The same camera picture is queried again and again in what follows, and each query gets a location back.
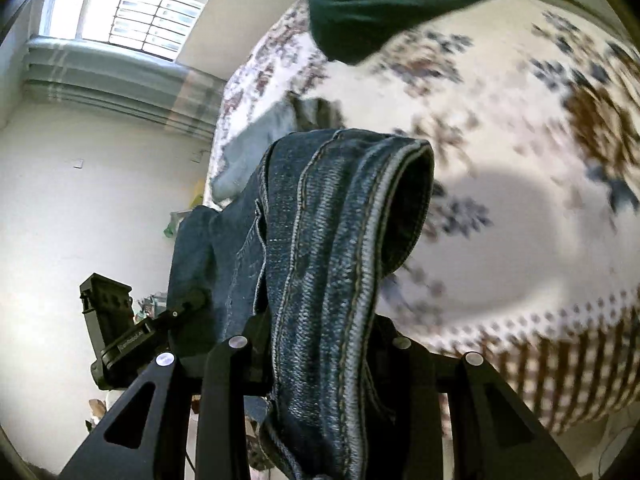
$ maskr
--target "stitching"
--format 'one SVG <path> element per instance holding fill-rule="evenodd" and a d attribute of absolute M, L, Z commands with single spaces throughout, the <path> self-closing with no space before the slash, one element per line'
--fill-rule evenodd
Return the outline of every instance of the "stitching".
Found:
<path fill-rule="evenodd" d="M 417 143 L 417 142 L 412 142 L 410 144 L 402 143 L 402 145 L 398 147 L 398 149 L 396 149 L 395 153 L 391 153 L 391 154 L 387 153 L 388 159 L 384 161 L 384 166 L 380 170 L 378 170 L 376 179 L 371 186 L 372 191 L 368 197 L 367 204 L 366 204 L 366 212 L 363 218 L 364 229 L 361 228 L 360 230 L 361 232 L 359 237 L 360 243 L 358 245 L 358 249 L 360 251 L 358 254 L 359 259 L 357 260 L 358 266 L 356 267 L 356 270 L 358 271 L 357 273 L 358 280 L 356 281 L 356 284 L 355 284 L 356 287 L 354 288 L 354 290 L 357 291 L 357 295 L 352 298 L 352 302 L 351 302 L 352 305 L 354 304 L 354 302 L 356 303 L 356 308 L 352 308 L 349 312 L 350 318 L 348 319 L 349 324 L 346 332 L 347 341 L 345 341 L 345 344 L 342 347 L 342 359 L 340 363 L 341 366 L 338 367 L 338 369 L 341 370 L 340 383 L 339 383 L 339 387 L 342 392 L 341 397 L 344 397 L 344 390 L 345 390 L 344 363 L 345 361 L 349 361 L 350 366 L 356 371 L 357 374 L 362 373 L 362 364 L 363 364 L 362 348 L 358 348 L 358 345 L 353 343 L 354 341 L 357 342 L 360 338 L 364 338 L 366 335 L 369 334 L 370 327 L 372 325 L 374 315 L 375 315 L 375 310 L 373 308 L 369 308 L 367 310 L 363 310 L 363 309 L 364 307 L 367 306 L 365 304 L 365 301 L 369 300 L 371 304 L 374 301 L 375 299 L 374 292 L 376 288 L 375 277 L 376 275 L 380 275 L 382 273 L 382 266 L 380 263 L 381 247 L 378 243 L 380 241 L 378 234 L 380 232 L 380 227 L 383 224 L 382 222 L 384 221 L 386 201 L 383 201 L 380 198 L 380 187 L 382 185 L 382 182 L 384 182 L 385 192 L 392 189 L 392 186 L 394 184 L 398 171 L 400 171 L 400 169 L 404 166 L 405 160 L 408 157 L 415 155 L 417 148 L 418 150 L 421 149 L 420 143 Z M 370 214 L 372 209 L 375 209 L 375 212 L 376 212 L 373 218 L 371 217 L 371 214 Z M 366 238 L 369 241 L 370 247 L 367 247 L 367 249 L 370 249 L 370 248 L 373 249 L 373 251 L 367 250 L 367 253 L 366 253 L 366 257 L 368 258 L 367 263 L 372 264 L 372 267 L 367 266 L 366 273 L 362 272 L 363 267 L 360 265 L 362 256 L 363 256 L 362 251 L 363 249 L 365 249 L 362 243 L 364 238 Z M 370 294 L 363 294 L 362 287 L 363 287 L 364 278 L 366 278 L 367 285 L 370 285 L 372 288 L 372 291 Z M 351 337 L 351 332 L 353 331 L 354 319 L 356 315 L 358 318 L 358 324 L 356 325 L 357 330 L 355 334 L 353 334 L 355 338 L 353 338 Z M 347 355 L 346 352 L 344 352 L 345 346 L 349 347 L 349 352 L 350 352 L 349 355 Z M 356 407 L 359 408 L 359 411 L 360 411 L 358 416 L 362 418 L 364 416 L 364 413 L 363 413 L 364 400 L 362 396 L 362 390 L 358 388 L 354 388 L 354 386 L 355 386 L 354 384 L 351 384 L 348 391 L 350 404 L 352 402 L 355 403 Z M 340 407 L 344 412 L 344 405 L 345 405 L 344 398 L 342 398 L 341 401 L 342 402 L 340 403 Z M 356 428 L 346 427 L 347 432 L 350 434 L 353 432 L 354 429 Z M 363 425 L 359 425 L 357 429 L 359 430 L 360 433 L 358 435 L 356 434 L 351 435 L 350 438 L 358 438 L 362 441 L 363 447 L 361 449 L 360 446 L 358 446 L 358 450 L 362 452 L 362 459 L 363 459 L 362 463 L 364 464 L 364 468 L 363 468 L 364 470 L 359 471 L 359 474 L 365 475 L 366 464 L 367 464 L 367 453 L 368 453 L 367 435 L 366 435 L 366 432 L 364 431 Z M 352 451 L 350 448 L 347 448 L 347 449 L 348 449 L 349 458 L 350 458 L 350 454 L 352 453 Z"/>
<path fill-rule="evenodd" d="M 415 144 L 421 145 L 422 149 L 417 152 L 414 153 L 411 156 L 408 156 L 406 161 L 403 163 L 403 165 L 398 168 L 398 176 L 396 177 L 395 182 L 392 185 L 392 188 L 390 189 L 391 193 L 395 193 L 396 189 L 398 187 L 398 184 L 400 183 L 400 180 L 402 179 L 402 176 L 404 175 L 404 172 L 407 170 L 407 168 L 413 164 L 416 160 L 418 160 L 419 158 L 421 158 L 422 156 L 425 155 L 426 152 L 429 153 L 433 153 L 433 150 L 431 149 L 431 145 L 427 143 L 427 145 L 424 145 L 423 142 L 418 142 L 415 141 Z M 393 269 L 397 269 L 400 265 L 402 265 L 402 263 L 404 263 L 404 261 L 409 257 L 409 255 L 412 253 L 412 251 L 414 250 L 415 245 L 418 243 L 418 238 L 419 238 L 419 233 L 422 231 L 422 224 L 424 223 L 424 218 L 427 214 L 427 210 L 429 208 L 429 202 L 430 202 L 430 196 L 431 196 L 431 189 L 433 188 L 433 177 L 430 177 L 430 181 L 431 181 L 431 185 L 429 186 L 429 189 L 427 189 L 426 186 L 420 186 L 421 191 L 422 191 L 422 195 L 420 197 L 420 216 L 417 217 L 417 221 L 414 224 L 414 229 L 413 232 L 411 234 L 410 240 L 412 240 L 413 242 L 410 244 L 407 244 L 406 247 L 404 248 L 404 252 L 402 253 L 402 257 L 401 258 L 397 258 L 396 261 L 393 262 L 391 268 Z M 384 213 L 385 216 L 385 226 L 386 223 L 388 221 L 388 218 L 390 216 L 389 214 L 389 208 L 391 206 L 389 205 L 386 208 L 386 211 Z"/>
<path fill-rule="evenodd" d="M 342 446 L 345 449 L 345 457 L 342 463 L 342 476 L 346 478 L 347 469 L 349 465 L 349 461 L 351 459 L 351 447 L 349 446 L 347 437 L 345 436 L 345 419 L 346 419 L 346 410 L 344 407 L 344 363 L 346 361 L 346 346 L 349 339 L 349 332 L 351 331 L 351 327 L 353 326 L 353 317 L 355 314 L 354 304 L 356 303 L 357 297 L 360 295 L 361 287 L 362 287 L 362 268 L 361 268 L 361 260 L 362 260 L 362 239 L 364 238 L 365 229 L 364 225 L 369 219 L 369 214 L 371 212 L 371 207 L 373 203 L 373 199 L 375 197 L 378 186 L 380 185 L 380 180 L 384 175 L 386 168 L 388 167 L 390 161 L 387 160 L 384 168 L 378 172 L 376 178 L 374 180 L 374 185 L 372 186 L 372 192 L 369 193 L 367 198 L 367 202 L 365 204 L 365 214 L 362 217 L 362 223 L 360 224 L 360 229 L 358 230 L 358 254 L 356 258 L 356 280 L 354 281 L 354 294 L 351 297 L 351 305 L 349 309 L 349 315 L 347 318 L 347 326 L 345 327 L 344 333 L 345 338 L 340 346 L 340 363 L 338 364 L 338 369 L 340 370 L 338 373 L 338 397 L 340 401 L 338 402 L 338 409 L 340 410 L 340 439 L 342 441 Z"/>
<path fill-rule="evenodd" d="M 240 250 L 236 253 L 236 258 L 234 261 L 235 263 L 234 275 L 231 278 L 231 285 L 229 286 L 229 292 L 225 301 L 226 321 L 225 321 L 225 330 L 222 333 L 223 340 L 226 339 L 226 331 L 229 329 L 229 325 L 231 324 L 231 303 L 232 303 L 231 295 L 233 294 L 234 289 L 236 288 L 236 284 L 238 283 L 238 270 L 240 267 L 240 260 L 244 256 L 247 246 L 249 245 L 249 243 L 251 243 L 251 240 L 254 237 L 254 225 L 256 224 L 256 222 L 257 222 L 257 218 L 254 218 L 254 222 L 252 223 L 251 227 L 249 228 L 249 231 L 246 234 L 246 237 L 244 238 L 244 243 L 242 244 L 242 247 L 240 247 Z"/>
<path fill-rule="evenodd" d="M 264 280 L 264 275 L 267 268 L 267 245 L 265 245 L 264 240 L 262 239 L 262 235 L 260 234 L 260 219 L 263 218 L 262 211 L 260 209 L 260 201 L 255 199 L 255 221 L 252 227 L 255 227 L 255 233 L 257 235 L 258 240 L 260 240 L 260 245 L 262 246 L 262 266 L 260 267 L 260 273 L 258 273 L 258 281 L 255 283 L 254 290 L 254 305 L 252 306 L 252 314 L 256 314 L 256 304 L 258 303 L 258 290 L 260 290 L 260 284 L 262 280 Z"/>
<path fill-rule="evenodd" d="M 369 365 L 365 364 L 364 369 L 364 385 L 366 387 L 367 393 L 369 395 L 369 400 L 371 401 L 373 407 L 380 415 L 388 416 L 389 418 L 395 417 L 396 412 L 391 408 L 388 408 L 380 399 L 373 381 L 373 377 L 371 376 Z"/>
<path fill-rule="evenodd" d="M 296 190 L 296 218 L 293 222 L 293 247 L 292 251 L 289 255 L 289 272 L 287 273 L 287 277 L 284 283 L 284 291 L 282 293 L 282 298 L 280 300 L 280 305 L 275 313 L 275 323 L 274 323 L 274 335 L 275 339 L 272 345 L 272 364 L 273 364 L 273 393 L 274 396 L 277 397 L 279 390 L 279 378 L 278 378 L 278 370 L 280 367 L 280 353 L 278 352 L 278 348 L 280 347 L 280 341 L 282 339 L 282 325 L 284 323 L 284 317 L 288 310 L 288 299 L 290 295 L 290 282 L 293 272 L 296 267 L 296 254 L 298 252 L 298 245 L 300 243 L 300 221 L 302 219 L 303 212 L 303 203 L 306 192 L 306 180 L 311 168 L 314 166 L 316 161 L 321 156 L 322 152 L 326 149 L 326 147 L 337 139 L 338 134 L 342 130 L 337 130 L 331 137 L 331 139 L 324 142 L 312 155 L 311 159 L 305 166 L 304 170 L 300 174 L 300 178 L 298 179 L 298 188 Z"/>
<path fill-rule="evenodd" d="M 267 164 L 271 159 L 271 153 L 273 153 L 273 150 L 279 141 L 280 140 L 276 140 L 271 146 L 267 148 L 267 151 L 264 152 L 264 155 L 262 156 L 262 160 L 260 161 L 260 165 L 259 165 L 260 179 L 259 179 L 258 190 L 260 192 L 260 200 L 262 201 L 262 204 L 264 206 L 265 217 L 269 215 L 269 196 L 267 194 L 267 187 L 268 187 L 267 186 Z"/>
<path fill-rule="evenodd" d="M 300 471 L 300 465 L 298 464 L 292 453 L 289 451 L 289 449 L 282 443 L 282 441 L 278 437 L 278 432 L 273 427 L 270 416 L 267 416 L 266 420 L 264 421 L 263 427 L 267 429 L 268 438 L 270 439 L 271 443 L 281 452 L 281 458 L 284 460 L 284 462 L 286 462 L 286 465 L 289 467 L 291 473 L 295 476 L 295 478 L 302 478 L 303 474 L 302 471 Z"/>

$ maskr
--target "bed sheet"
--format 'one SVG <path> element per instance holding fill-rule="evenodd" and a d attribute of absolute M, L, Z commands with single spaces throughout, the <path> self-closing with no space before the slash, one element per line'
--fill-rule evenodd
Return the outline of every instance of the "bed sheet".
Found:
<path fill-rule="evenodd" d="M 382 283 L 380 314 L 431 351 L 482 353 L 556 433 L 636 398 L 635 52 L 537 0 L 487 0 L 347 66 L 316 48 L 299 0 L 226 85 L 209 177 L 286 91 L 335 102 L 347 127 L 433 145 L 422 235 Z"/>

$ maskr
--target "black device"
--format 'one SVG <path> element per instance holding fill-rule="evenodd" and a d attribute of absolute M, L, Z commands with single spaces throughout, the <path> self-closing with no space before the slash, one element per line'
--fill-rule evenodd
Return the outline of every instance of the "black device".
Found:
<path fill-rule="evenodd" d="M 156 320 L 161 328 L 145 339 L 151 333 L 145 323 L 131 327 L 124 322 L 122 305 L 123 300 L 128 303 L 130 287 L 94 274 L 81 291 L 105 377 L 128 380 L 144 352 L 164 349 L 162 335 L 171 323 Z M 203 294 L 194 292 L 179 311 L 168 311 L 163 319 L 188 322 L 188 312 L 205 302 Z M 114 327 L 124 333 L 115 333 Z M 182 480 L 190 401 L 196 393 L 202 394 L 197 480 L 249 480 L 242 400 L 266 396 L 271 389 L 270 329 L 268 309 L 251 317 L 242 335 L 209 352 L 201 379 L 188 378 L 167 349 L 155 358 L 147 354 L 151 363 L 89 434 L 60 480 Z M 438 394 L 446 393 L 456 480 L 578 480 L 553 438 L 482 355 L 469 352 L 455 359 L 432 354 L 382 316 L 376 316 L 374 334 L 382 345 L 376 345 L 378 355 L 369 356 L 370 362 L 378 368 L 383 364 L 383 387 L 400 407 L 398 438 L 386 452 L 385 479 L 442 480 Z M 118 352 L 110 354 L 114 348 Z M 110 361 L 108 355 L 116 358 Z M 125 371 L 111 375 L 112 370 Z M 640 478 L 639 452 L 640 426 L 602 480 Z"/>
<path fill-rule="evenodd" d="M 129 285 L 95 273 L 80 285 L 82 313 L 96 357 L 91 375 L 101 390 L 128 387 L 153 354 L 169 348 L 167 333 L 183 322 L 182 314 L 206 303 L 204 294 L 194 291 L 180 307 L 134 323 L 130 292 Z"/>

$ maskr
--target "white wall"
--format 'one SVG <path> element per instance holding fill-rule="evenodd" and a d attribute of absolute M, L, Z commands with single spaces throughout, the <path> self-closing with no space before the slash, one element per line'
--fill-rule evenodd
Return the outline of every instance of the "white wall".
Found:
<path fill-rule="evenodd" d="M 78 286 L 98 272 L 141 298 L 167 290 L 169 212 L 206 176 L 209 146 L 96 108 L 18 106 L 0 131 L 0 423 L 57 472 L 86 436 L 92 346 Z M 84 168 L 72 167 L 83 158 Z"/>
<path fill-rule="evenodd" d="M 27 4 L 0 44 L 0 128 L 22 99 L 22 58 L 29 37 L 30 10 L 31 4 Z"/>
<path fill-rule="evenodd" d="M 178 62 L 229 79 L 295 0 L 209 0 Z"/>

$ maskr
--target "metal screw head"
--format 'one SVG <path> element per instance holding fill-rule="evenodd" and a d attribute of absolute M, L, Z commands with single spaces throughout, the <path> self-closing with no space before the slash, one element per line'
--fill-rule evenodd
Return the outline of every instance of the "metal screw head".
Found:
<path fill-rule="evenodd" d="M 162 352 L 156 357 L 156 363 L 160 366 L 168 366 L 175 361 L 175 356 L 171 352 Z"/>
<path fill-rule="evenodd" d="M 465 361 L 472 366 L 480 366 L 484 363 L 484 358 L 478 352 L 469 352 L 465 355 Z"/>
<path fill-rule="evenodd" d="M 406 350 L 407 348 L 409 348 L 409 346 L 411 346 L 411 340 L 404 336 L 398 336 L 394 338 L 393 344 L 396 348 Z"/>
<path fill-rule="evenodd" d="M 231 348 L 240 349 L 244 348 L 249 341 L 243 335 L 235 335 L 229 340 L 229 346 Z"/>

